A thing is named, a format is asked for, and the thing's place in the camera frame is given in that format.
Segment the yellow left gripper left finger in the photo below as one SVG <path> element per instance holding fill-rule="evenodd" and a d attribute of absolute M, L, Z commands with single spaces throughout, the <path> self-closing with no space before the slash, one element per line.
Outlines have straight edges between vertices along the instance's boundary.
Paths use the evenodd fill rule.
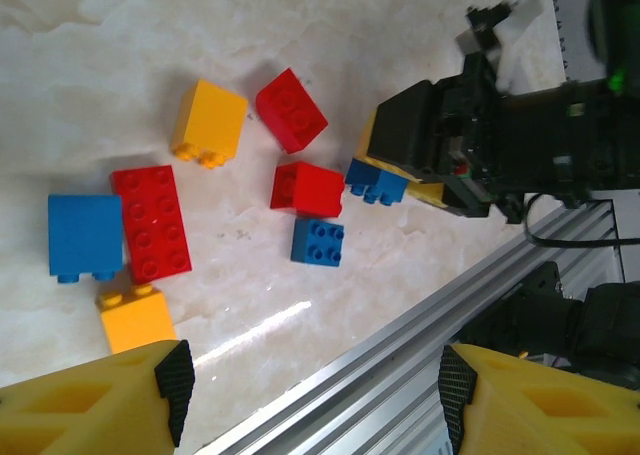
<path fill-rule="evenodd" d="M 195 371 L 185 340 L 0 388 L 0 455 L 174 455 Z"/>

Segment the long red lego brick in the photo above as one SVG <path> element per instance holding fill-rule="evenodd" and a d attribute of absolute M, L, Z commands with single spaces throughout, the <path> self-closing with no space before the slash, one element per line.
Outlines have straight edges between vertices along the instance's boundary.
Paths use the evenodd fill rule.
<path fill-rule="evenodd" d="M 121 197 L 129 266 L 135 284 L 192 270 L 173 169 L 169 165 L 114 171 Z"/>

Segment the blue curved lego brick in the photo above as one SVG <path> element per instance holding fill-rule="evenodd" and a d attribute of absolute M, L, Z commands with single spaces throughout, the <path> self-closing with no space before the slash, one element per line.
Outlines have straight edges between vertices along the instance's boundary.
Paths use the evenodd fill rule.
<path fill-rule="evenodd" d="M 60 284 L 83 274 L 112 280 L 123 268 L 122 200 L 117 195 L 48 197 L 49 272 Z"/>

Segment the aluminium front rail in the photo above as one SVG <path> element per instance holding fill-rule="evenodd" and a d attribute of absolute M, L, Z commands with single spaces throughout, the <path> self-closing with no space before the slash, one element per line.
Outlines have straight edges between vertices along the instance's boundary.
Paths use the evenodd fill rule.
<path fill-rule="evenodd" d="M 423 455 L 451 450 L 437 393 L 445 344 L 546 261 L 564 292 L 640 279 L 632 249 L 543 249 L 523 236 L 429 295 L 195 455 Z"/>

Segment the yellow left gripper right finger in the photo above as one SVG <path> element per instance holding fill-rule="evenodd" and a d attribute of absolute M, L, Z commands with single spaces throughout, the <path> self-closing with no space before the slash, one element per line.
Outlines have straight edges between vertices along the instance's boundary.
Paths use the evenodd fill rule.
<path fill-rule="evenodd" d="M 640 455 L 640 392 L 468 344 L 437 386 L 454 455 Z"/>

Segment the small blue lego brick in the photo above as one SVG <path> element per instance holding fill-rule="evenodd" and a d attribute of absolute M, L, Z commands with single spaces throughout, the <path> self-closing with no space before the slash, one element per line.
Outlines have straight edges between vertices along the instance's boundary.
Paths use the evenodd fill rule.
<path fill-rule="evenodd" d="M 345 183 L 365 203 L 391 206 L 403 199 L 408 180 L 386 170 L 353 159 Z"/>

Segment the tall yellow lego brick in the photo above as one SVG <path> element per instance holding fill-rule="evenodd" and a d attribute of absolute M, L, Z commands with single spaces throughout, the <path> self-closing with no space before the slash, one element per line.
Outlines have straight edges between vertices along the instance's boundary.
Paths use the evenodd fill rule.
<path fill-rule="evenodd" d="M 236 156 L 249 102 L 199 79 L 182 97 L 170 149 L 180 160 L 208 169 Z"/>

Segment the blue square lego brick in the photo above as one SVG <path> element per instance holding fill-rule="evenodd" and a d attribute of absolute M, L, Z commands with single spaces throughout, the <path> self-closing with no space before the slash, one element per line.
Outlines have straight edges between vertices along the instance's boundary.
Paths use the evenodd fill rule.
<path fill-rule="evenodd" d="M 290 259 L 303 264 L 338 267 L 342 260 L 344 236 L 343 225 L 297 218 Z"/>

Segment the red square lego brick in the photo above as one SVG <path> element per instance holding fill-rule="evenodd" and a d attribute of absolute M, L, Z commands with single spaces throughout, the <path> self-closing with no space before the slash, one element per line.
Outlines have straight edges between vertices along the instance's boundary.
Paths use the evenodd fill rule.
<path fill-rule="evenodd" d="M 344 189 L 339 172 L 303 161 L 280 165 L 274 174 L 270 208 L 301 217 L 337 218 Z"/>

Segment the red sloped lego brick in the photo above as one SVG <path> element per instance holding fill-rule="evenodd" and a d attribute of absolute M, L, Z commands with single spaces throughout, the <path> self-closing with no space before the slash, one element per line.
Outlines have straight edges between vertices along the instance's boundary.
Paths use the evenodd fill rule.
<path fill-rule="evenodd" d="M 328 121 L 287 68 L 256 95 L 259 117 L 288 154 L 304 150 L 328 126 Z"/>

